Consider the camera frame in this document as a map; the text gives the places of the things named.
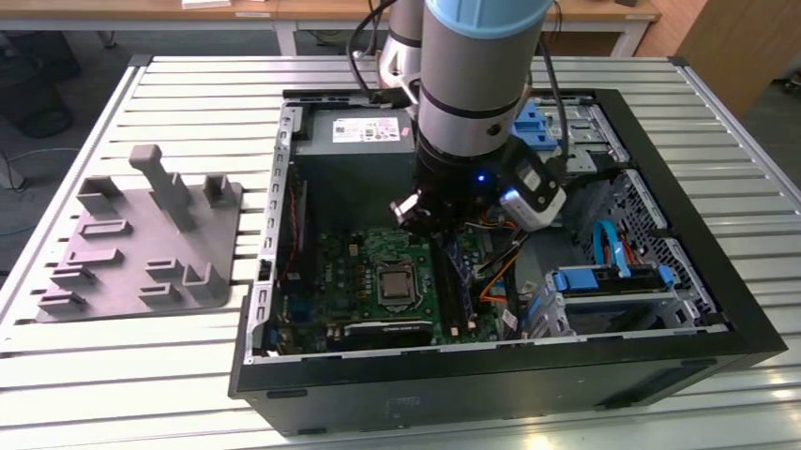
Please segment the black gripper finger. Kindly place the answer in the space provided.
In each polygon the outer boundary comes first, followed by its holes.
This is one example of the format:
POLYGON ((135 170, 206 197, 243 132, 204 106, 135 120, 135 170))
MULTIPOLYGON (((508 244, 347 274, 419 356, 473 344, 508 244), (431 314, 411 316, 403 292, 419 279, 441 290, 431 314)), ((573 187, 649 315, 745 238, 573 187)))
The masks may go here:
POLYGON ((398 227, 413 234, 431 234, 431 212, 421 203, 421 194, 390 203, 398 227))

